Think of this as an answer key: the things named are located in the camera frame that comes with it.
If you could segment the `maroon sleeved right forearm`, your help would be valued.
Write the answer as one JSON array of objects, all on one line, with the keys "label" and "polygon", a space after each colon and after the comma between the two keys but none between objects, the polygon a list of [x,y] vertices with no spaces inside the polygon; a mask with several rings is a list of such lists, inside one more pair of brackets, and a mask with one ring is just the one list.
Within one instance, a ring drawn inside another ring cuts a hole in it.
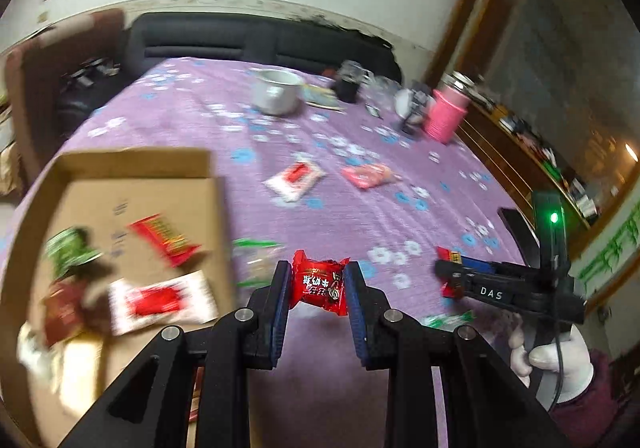
[{"label": "maroon sleeved right forearm", "polygon": [[551,413],[572,447],[639,447],[639,347],[610,361],[590,352],[593,379]]}]

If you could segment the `white gloved right hand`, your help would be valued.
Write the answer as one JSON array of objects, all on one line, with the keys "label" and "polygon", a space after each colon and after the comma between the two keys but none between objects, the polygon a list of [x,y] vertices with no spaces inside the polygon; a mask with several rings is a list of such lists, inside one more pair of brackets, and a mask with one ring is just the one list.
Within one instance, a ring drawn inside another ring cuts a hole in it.
[{"label": "white gloved right hand", "polygon": [[558,349],[554,343],[539,345],[533,350],[525,350],[525,333],[521,325],[517,325],[509,336],[510,368],[518,379],[526,386],[530,385],[530,377],[535,369],[544,374],[561,372],[560,394],[555,404],[578,397],[590,385],[594,368],[590,360],[587,344],[582,332],[573,325],[570,333],[560,341],[562,361],[559,361]]}]

